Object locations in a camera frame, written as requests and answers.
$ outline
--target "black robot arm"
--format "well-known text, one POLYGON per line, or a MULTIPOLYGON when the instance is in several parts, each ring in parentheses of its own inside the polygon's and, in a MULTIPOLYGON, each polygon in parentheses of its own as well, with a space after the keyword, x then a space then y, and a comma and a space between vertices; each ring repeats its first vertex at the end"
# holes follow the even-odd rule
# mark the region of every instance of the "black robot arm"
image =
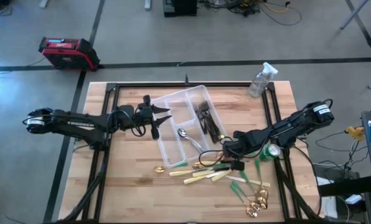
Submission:
POLYGON ((226 157, 242 159, 247 154, 258 151, 268 140, 280 147, 294 144, 297 136, 309 134, 316 129, 329 126, 334 120, 330 105, 325 101, 309 103, 302 110, 263 130, 248 132, 234 131, 237 141, 224 141, 222 149, 226 157))
POLYGON ((33 134, 58 133, 85 140, 90 147, 105 146, 106 136, 118 129, 136 129, 136 136, 143 136, 145 125, 151 125, 152 137, 159 138, 157 128, 170 116, 153 119, 153 114, 164 113, 169 109, 150 105, 149 95, 144 96, 144 103, 138 105, 136 112, 131 105, 122 105, 110 114, 93 116, 89 114, 72 113, 63 110, 42 108, 28 114, 23 121, 27 130, 33 134))

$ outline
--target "spray bottle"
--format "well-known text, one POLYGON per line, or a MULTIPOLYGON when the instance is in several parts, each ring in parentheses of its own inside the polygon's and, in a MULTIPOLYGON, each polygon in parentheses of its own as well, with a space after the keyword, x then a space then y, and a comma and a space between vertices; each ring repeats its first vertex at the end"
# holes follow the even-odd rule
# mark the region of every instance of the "spray bottle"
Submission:
POLYGON ((278 70, 272 67, 269 63, 264 62, 263 65, 264 69, 256 74, 249 87, 249 94, 254 98, 261 96, 265 87, 273 79, 273 76, 278 73, 278 70))

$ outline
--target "green handle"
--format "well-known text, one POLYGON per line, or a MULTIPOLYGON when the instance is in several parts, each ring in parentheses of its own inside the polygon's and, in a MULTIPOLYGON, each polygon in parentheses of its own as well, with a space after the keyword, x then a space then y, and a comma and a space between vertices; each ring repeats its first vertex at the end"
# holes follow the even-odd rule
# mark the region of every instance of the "green handle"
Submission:
POLYGON ((245 173, 244 170, 242 170, 242 171, 240 172, 240 176, 241 176, 243 179, 246 180, 247 185, 248 185, 248 186, 253 190, 253 192, 255 192, 255 189, 254 189, 252 183, 250 183, 249 178, 247 178, 247 175, 246 175, 246 173, 245 173))
POLYGON ((255 160, 255 166, 257 168, 257 173, 259 174, 260 182, 261 182, 261 187, 262 187, 262 178, 261 178, 261 170, 260 170, 260 160, 256 159, 255 160))
POLYGON ((237 188, 237 189, 242 193, 242 195, 243 195, 244 197, 247 198, 246 193, 242 190, 242 188, 239 186, 239 184, 237 184, 235 181, 232 181, 232 184, 233 184, 233 186, 234 186, 235 188, 237 188))
POLYGON ((231 184, 231 190, 236 194, 236 196, 239 198, 239 200, 241 200, 243 203, 245 203, 245 201, 243 201, 243 199, 242 199, 242 197, 240 196, 240 194, 239 194, 239 192, 236 190, 236 187, 235 186, 233 186, 232 184, 231 184))

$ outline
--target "black metal frame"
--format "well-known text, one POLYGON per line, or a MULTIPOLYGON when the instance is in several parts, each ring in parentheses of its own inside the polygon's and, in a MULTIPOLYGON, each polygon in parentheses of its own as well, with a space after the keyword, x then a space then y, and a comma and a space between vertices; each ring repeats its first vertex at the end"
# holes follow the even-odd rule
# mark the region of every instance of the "black metal frame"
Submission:
MULTIPOLYGON (((241 86, 241 87, 248 87, 250 83, 247 82, 188 82, 188 79, 186 78, 186 82, 168 82, 168 83, 107 83, 106 85, 106 91, 105 91, 105 97, 103 102, 103 108, 102 113, 106 113, 108 109, 108 101, 111 93, 114 91, 114 99, 112 103, 112 108, 115 108, 115 106, 118 103, 119 99, 119 90, 120 88, 135 88, 135 87, 145 87, 145 88, 156 88, 156 87, 192 87, 192 86, 198 86, 198 85, 204 85, 206 87, 234 87, 234 86, 241 86)), ((267 91, 270 92, 272 97, 272 103, 273 103, 273 110, 275 112, 275 119, 276 121, 281 120, 280 116, 280 110, 277 100, 277 95, 275 91, 275 85, 271 82, 268 84, 267 91)), ((262 101, 263 101, 263 107, 265 111, 265 116, 267 119, 267 125, 272 125, 272 118, 270 113, 270 107, 267 99, 267 91, 263 92, 262 94, 262 101)), ((105 166, 101 166, 103 171, 103 178, 101 179, 99 183, 99 189, 98 189, 98 195, 96 198, 96 206, 94 211, 93 219, 88 219, 89 216, 89 205, 90 205, 90 199, 86 202, 86 205, 83 208, 83 214, 81 217, 81 222, 98 222, 100 214, 101 214, 101 206, 103 201, 103 193, 104 193, 104 185, 105 185, 105 179, 106 179, 106 171, 108 169, 108 160, 109 160, 109 153, 110 153, 110 146, 111 146, 111 138, 109 138, 109 144, 108 147, 105 148, 104 151, 104 157, 103 157, 103 164, 105 166)), ((99 153, 101 152, 101 149, 95 149, 93 154, 93 159, 91 163, 91 169, 89 174, 89 181, 88 181, 88 187, 90 187, 91 183, 95 179, 96 176, 96 168, 98 163, 98 157, 99 153)), ((284 153, 284 160, 285 160, 285 166, 286 166, 286 172, 287 176, 290 179, 291 183, 294 185, 294 176, 293 171, 291 168, 291 162, 289 158, 289 149, 285 150, 284 153)), ((277 166, 278 161, 275 161, 275 171, 278 173, 278 169, 281 169, 277 166)), ((282 180, 278 178, 278 190, 280 194, 280 201, 281 206, 283 210, 283 217, 285 219, 285 222, 276 222, 276 223, 330 223, 324 220, 304 220, 301 216, 301 210, 300 206, 297 204, 294 196, 291 196, 291 199, 293 201, 293 206, 295 208, 295 215, 296 218, 290 218, 290 212, 287 204, 286 199, 286 193, 285 188, 282 180)), ((62 223, 78 223, 78 221, 65 221, 62 223)))

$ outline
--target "clear plastic utensil tray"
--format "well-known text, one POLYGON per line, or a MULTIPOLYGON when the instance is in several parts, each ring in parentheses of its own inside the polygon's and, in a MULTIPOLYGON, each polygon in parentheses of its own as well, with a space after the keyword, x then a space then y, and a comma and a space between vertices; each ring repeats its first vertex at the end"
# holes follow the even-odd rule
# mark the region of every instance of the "clear plastic utensil tray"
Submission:
POLYGON ((177 166, 199 157, 199 152, 193 147, 191 141, 179 137, 177 133, 179 128, 183 128, 189 137, 193 138, 203 147, 204 151, 222 149, 219 142, 216 144, 213 143, 209 133, 206 135, 203 133, 199 119, 195 113, 194 107, 196 108, 203 101, 208 102, 211 116, 220 129, 221 134, 227 136, 217 111, 211 103, 208 90, 203 85, 152 100, 151 103, 155 106, 170 109, 166 113, 155 114, 155 119, 172 115, 158 129, 160 135, 158 143, 163 161, 167 167, 177 166))

